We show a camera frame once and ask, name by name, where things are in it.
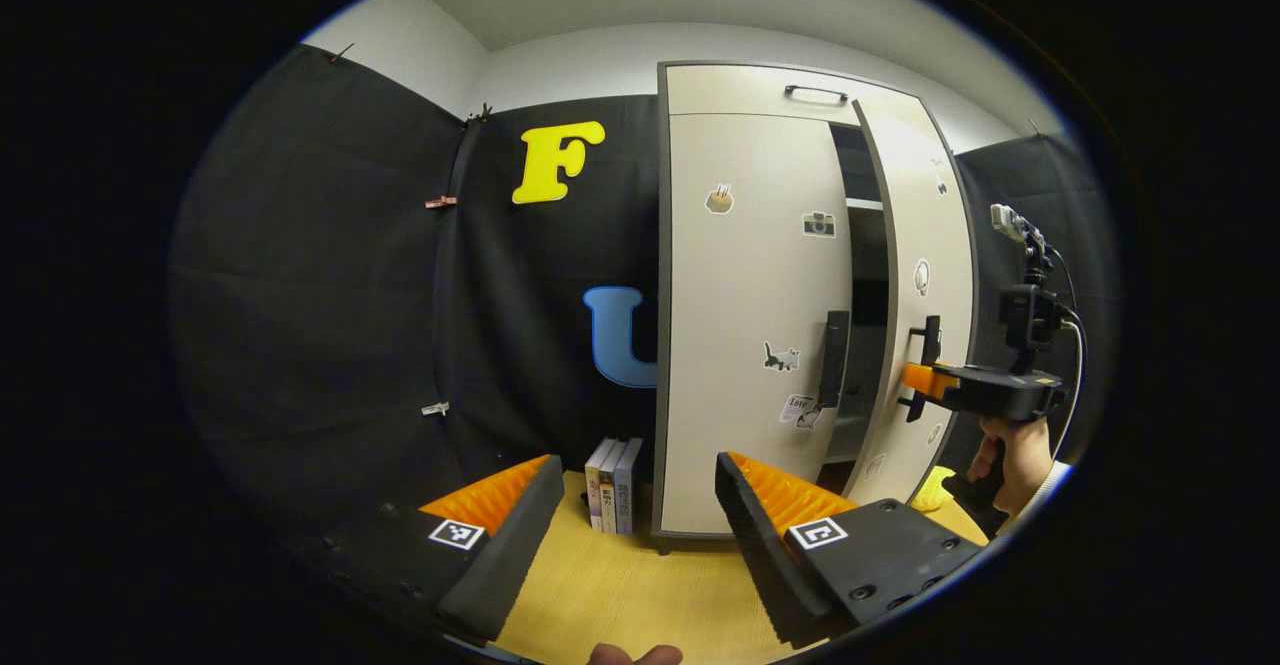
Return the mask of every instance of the book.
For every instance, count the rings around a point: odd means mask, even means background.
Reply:
[[[591,527],[595,529],[604,529],[604,520],[600,515],[600,465],[604,464],[605,457],[617,442],[613,437],[604,437],[604,441],[586,460],[586,506],[591,513]]]
[[[607,533],[618,532],[618,513],[613,504],[613,469],[617,468],[622,450],[626,448],[627,442],[614,442],[604,464],[600,465],[600,520]]]
[[[613,468],[613,501],[617,509],[617,529],[618,535],[628,536],[635,532],[634,513],[636,506],[635,487],[632,471],[635,469],[636,457],[640,455],[640,446],[644,445],[643,437],[632,437],[627,441],[626,450],[622,450],[622,457],[618,459],[618,464]]]

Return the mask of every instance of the blue letter u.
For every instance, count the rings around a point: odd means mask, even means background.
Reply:
[[[634,286],[594,286],[582,293],[591,309],[591,356],[595,370],[626,387],[658,387],[658,363],[641,363],[631,352],[631,313],[644,301]]]

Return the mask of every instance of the camera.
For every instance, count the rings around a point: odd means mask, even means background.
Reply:
[[[836,237],[836,217],[828,214],[806,214],[804,233],[805,235]]]

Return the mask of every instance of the yellow cloth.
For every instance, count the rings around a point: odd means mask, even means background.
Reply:
[[[952,500],[951,492],[947,492],[946,487],[942,487],[943,478],[950,478],[951,474],[956,474],[951,468],[942,468],[937,465],[929,471],[929,477],[924,478],[924,483],[920,487],[920,492],[915,494],[914,500],[911,500],[911,506],[914,506],[920,513],[928,513],[931,510],[937,510],[938,506],[946,504],[947,500]]]

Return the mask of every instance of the yellow letter f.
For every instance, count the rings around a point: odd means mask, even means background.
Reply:
[[[564,148],[561,142],[573,139]],[[559,182],[559,168],[566,176],[577,176],[586,162],[586,146],[604,142],[604,127],[598,121],[573,123],[567,127],[539,127],[527,129],[520,137],[529,145],[525,153],[525,179],[511,194],[512,203],[547,203],[549,199],[562,199],[568,194],[568,187]]]

